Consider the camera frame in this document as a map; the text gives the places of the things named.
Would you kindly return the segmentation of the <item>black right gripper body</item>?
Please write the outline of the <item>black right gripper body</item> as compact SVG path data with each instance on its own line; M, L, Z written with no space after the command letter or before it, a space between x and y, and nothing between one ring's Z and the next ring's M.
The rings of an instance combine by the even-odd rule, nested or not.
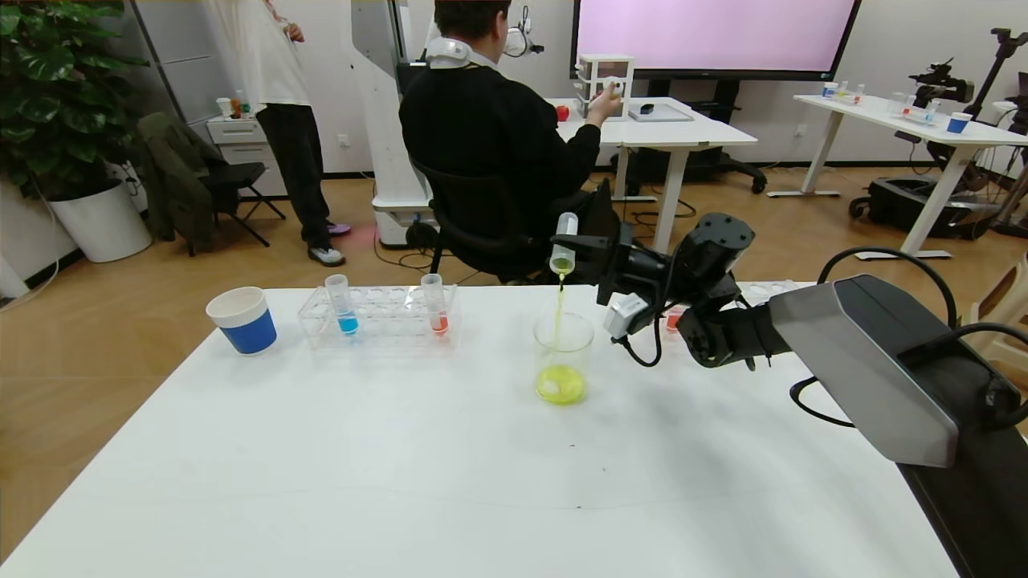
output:
M599 306L607 306L616 293L636 294L650 306L665 306L671 259L636 244L629 223L621 223L619 233L607 241L601 263L596 286Z

